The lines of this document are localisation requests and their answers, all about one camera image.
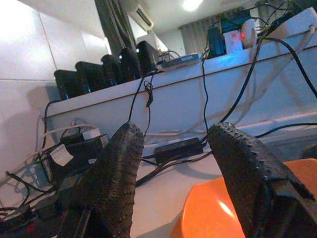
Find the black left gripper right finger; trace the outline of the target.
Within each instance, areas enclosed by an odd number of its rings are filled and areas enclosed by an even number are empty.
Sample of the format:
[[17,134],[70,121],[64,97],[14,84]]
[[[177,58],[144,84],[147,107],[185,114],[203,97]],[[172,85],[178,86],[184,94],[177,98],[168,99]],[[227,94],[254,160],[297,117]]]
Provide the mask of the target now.
[[246,237],[314,237],[314,195],[259,139],[219,122],[207,140]]

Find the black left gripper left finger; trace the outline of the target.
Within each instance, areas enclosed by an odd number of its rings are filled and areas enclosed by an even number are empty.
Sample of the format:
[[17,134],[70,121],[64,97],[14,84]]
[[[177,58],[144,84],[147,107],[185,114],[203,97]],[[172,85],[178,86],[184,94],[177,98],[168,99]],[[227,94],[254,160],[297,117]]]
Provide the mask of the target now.
[[92,209],[92,236],[128,238],[136,177],[144,148],[141,130],[124,123],[81,180],[81,204]]

